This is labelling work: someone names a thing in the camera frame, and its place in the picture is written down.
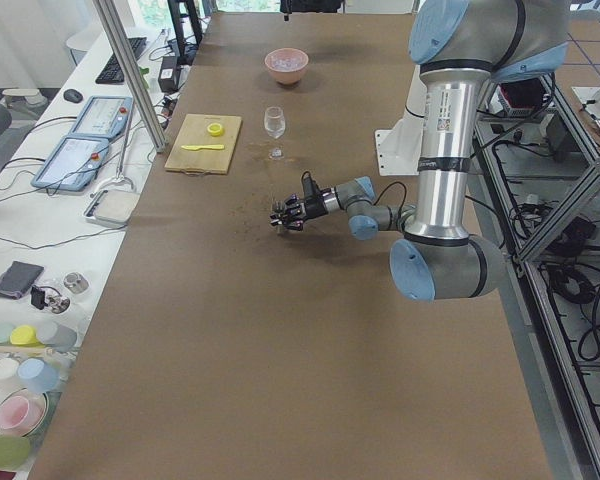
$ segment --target black keyboard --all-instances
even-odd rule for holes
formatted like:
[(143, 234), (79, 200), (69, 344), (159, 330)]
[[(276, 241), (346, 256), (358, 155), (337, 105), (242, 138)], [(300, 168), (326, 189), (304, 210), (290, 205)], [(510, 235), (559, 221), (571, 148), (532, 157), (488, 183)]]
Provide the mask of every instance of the black keyboard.
[[(131, 44), (131, 50), (133, 50), (133, 54), (136, 56), (137, 60), (140, 58), (142, 50), (147, 44), (147, 37), (133, 37), (129, 39), (129, 43)], [(118, 59), (115, 54), (113, 54), (102, 69), (102, 72), (100, 72), (100, 75), (98, 75), (98, 78), (96, 78), (96, 83), (110, 84), (122, 82), (124, 82), (124, 73), (122, 73)]]

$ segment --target black mouse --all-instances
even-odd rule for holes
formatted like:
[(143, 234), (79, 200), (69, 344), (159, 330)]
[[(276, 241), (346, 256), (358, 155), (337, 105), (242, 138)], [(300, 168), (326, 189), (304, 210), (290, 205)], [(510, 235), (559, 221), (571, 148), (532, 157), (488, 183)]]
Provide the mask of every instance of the black mouse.
[(73, 102), (73, 103), (80, 103), (82, 101), (82, 99), (84, 98), (79, 91), (74, 90), (73, 88), (65, 90), (64, 93), (62, 94), (62, 96), (64, 97), (64, 99), (67, 102)]

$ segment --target white desk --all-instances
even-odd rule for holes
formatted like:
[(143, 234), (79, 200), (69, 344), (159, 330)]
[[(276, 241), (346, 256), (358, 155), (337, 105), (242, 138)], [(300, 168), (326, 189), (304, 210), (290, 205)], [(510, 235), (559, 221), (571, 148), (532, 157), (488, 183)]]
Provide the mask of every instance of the white desk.
[[(149, 52), (163, 44), (164, 36), (158, 36), (158, 32), (138, 29), (129, 30), (127, 34), (147, 37), (147, 47), (138, 63), (140, 66), (150, 68), (146, 78), (152, 102), (156, 104), (163, 96), (157, 82), (160, 62), (149, 61), (148, 57)], [(97, 85), (94, 82), (110, 55), (111, 48), (106, 36), (102, 34), (49, 105), (40, 122), (56, 117), (78, 115), (86, 100), (92, 95), (131, 96), (126, 85)], [(62, 97), (62, 92), (66, 88), (80, 91), (85, 100), (80, 104), (67, 102)], [(59, 139), (69, 131), (71, 125), (70, 120), (60, 120), (35, 129), (18, 149), (14, 158), (46, 158)], [(153, 144), (146, 130), (138, 128), (142, 125), (138, 114), (134, 116), (132, 123), (132, 126), (136, 125), (137, 127), (132, 130), (132, 137), (130, 137), (132, 141), (125, 157), (124, 173), (133, 180), (136, 191), (140, 192), (151, 168)], [(118, 153), (121, 144), (121, 140), (114, 143), (107, 158)], [(106, 164), (96, 180), (78, 195), (58, 194), (51, 197), (44, 191), (36, 191), (0, 203), (0, 237), (38, 246), (55, 244), (76, 236), (92, 235), (102, 231), (105, 227), (87, 223), (82, 214), (90, 203), (89, 194), (98, 183), (114, 175), (117, 160), (118, 157)], [(24, 172), (35, 173), (41, 165), (41, 162), (32, 160), (21, 160), (7, 165), (0, 174), (0, 188), (8, 188), (0, 191), (0, 200), (14, 194), (35, 190), (30, 184), (32, 175)], [(89, 289), (82, 295), (72, 297), (77, 307), (70, 307), (61, 315), (39, 312), (30, 305), (29, 295), (20, 300), (0, 298), (0, 322), (35, 326), (43, 320), (53, 319), (77, 329), (79, 333), (84, 333), (98, 304), (123, 238), (124, 231), (115, 231), (41, 250), (30, 250), (0, 241), (0, 275), (12, 261), (18, 260), (45, 267), (38, 284), (42, 284), (41, 282), (46, 279), (61, 281), (69, 272), (82, 273), (90, 284)], [(30, 465), (25, 465), (16, 478), (26, 478), (28, 467)]]

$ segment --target green cup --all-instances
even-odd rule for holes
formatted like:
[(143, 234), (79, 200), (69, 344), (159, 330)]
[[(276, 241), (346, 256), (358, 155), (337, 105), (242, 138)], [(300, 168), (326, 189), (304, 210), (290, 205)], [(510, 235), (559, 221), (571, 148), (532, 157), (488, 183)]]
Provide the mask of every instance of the green cup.
[(27, 460), (30, 452), (28, 438), (0, 435), (0, 470), (16, 471)]

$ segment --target cutting board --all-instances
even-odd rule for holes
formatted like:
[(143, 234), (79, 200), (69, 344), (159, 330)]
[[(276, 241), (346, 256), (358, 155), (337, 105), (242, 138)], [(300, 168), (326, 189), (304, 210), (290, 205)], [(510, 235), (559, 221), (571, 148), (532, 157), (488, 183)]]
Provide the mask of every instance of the cutting board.
[[(210, 123), (221, 123), (224, 127), (224, 134), (212, 137), (207, 132)], [(182, 127), (164, 168), (170, 172), (206, 172), (226, 175), (238, 140), (240, 125), (242, 125), (242, 117), (189, 113), (182, 122)], [(218, 143), (224, 145), (224, 150), (193, 152), (182, 149), (182, 145)]]

